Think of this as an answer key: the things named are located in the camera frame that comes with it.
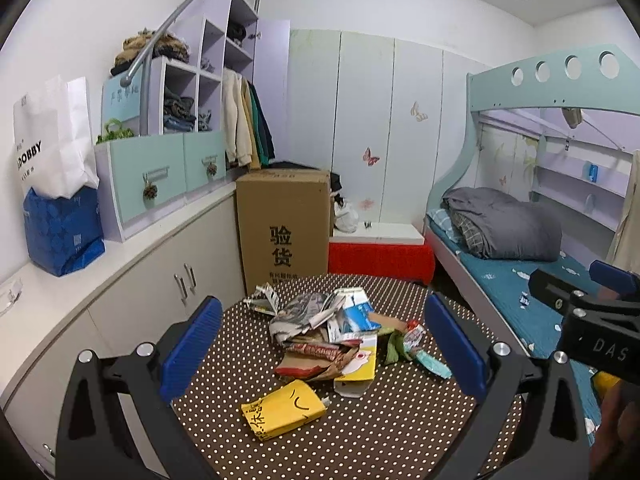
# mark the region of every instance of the trash pile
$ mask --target trash pile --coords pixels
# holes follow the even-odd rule
[[[361,287],[301,294],[281,306],[277,293],[271,285],[265,284],[256,287],[255,293],[244,302],[256,312],[273,317],[269,333],[274,343],[284,350],[284,357],[274,371],[283,380],[293,381],[262,399],[242,406],[243,415],[261,440],[308,422],[306,418],[283,416],[284,412],[289,413],[289,408],[295,411],[295,403],[289,406],[287,396],[274,394],[284,388],[291,389],[290,385],[294,383],[299,385],[294,390],[301,392],[300,385],[304,384],[305,395],[311,392],[318,401],[315,405],[324,403],[326,407],[328,399],[320,401],[305,383],[333,381],[334,390],[339,395],[360,398],[375,378],[379,354],[385,365],[415,360],[438,377],[445,380],[451,377],[451,371],[445,364],[420,348],[426,334],[420,322],[412,320],[405,323],[376,313]],[[282,399],[283,404],[278,404],[276,410],[276,420],[288,420],[286,430],[263,423],[262,410],[270,406],[271,413],[274,399]],[[323,410],[317,410],[317,416],[323,413]]]

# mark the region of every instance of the white plastic bag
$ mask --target white plastic bag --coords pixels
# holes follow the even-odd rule
[[[14,142],[23,195],[71,198],[98,187],[86,79],[60,76],[14,105]]]
[[[338,231],[342,231],[343,233],[354,233],[356,231],[359,220],[358,212],[350,203],[345,200],[344,205],[340,207],[340,205],[335,202],[334,212],[334,225]]]

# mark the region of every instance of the blue shopping bag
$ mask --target blue shopping bag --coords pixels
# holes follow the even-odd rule
[[[83,269],[104,253],[98,192],[44,198],[31,188],[22,203],[29,257],[55,276]]]

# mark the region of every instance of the polka dot tablecloth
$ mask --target polka dot tablecloth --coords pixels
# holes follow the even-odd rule
[[[303,292],[345,286],[362,286],[380,314],[405,321],[422,319],[427,289],[389,278],[328,274],[275,288],[287,303]],[[452,304],[462,317],[475,319]],[[331,381],[311,383],[320,397],[329,395],[332,400],[326,414],[280,437],[258,441],[241,415],[240,404],[282,386],[273,369],[283,352],[271,343],[270,319],[241,303],[228,309],[190,389],[174,401],[184,429],[220,478],[422,479],[469,419],[474,400],[460,392],[453,378],[439,381],[414,363],[378,364],[376,379],[360,399],[338,396]],[[442,358],[430,335],[422,346]],[[521,408],[515,399],[484,470],[498,467]]]

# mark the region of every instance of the large brown cardboard box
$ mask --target large brown cardboard box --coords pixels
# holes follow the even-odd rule
[[[236,181],[246,291],[325,274],[329,259],[327,171],[261,170]]]

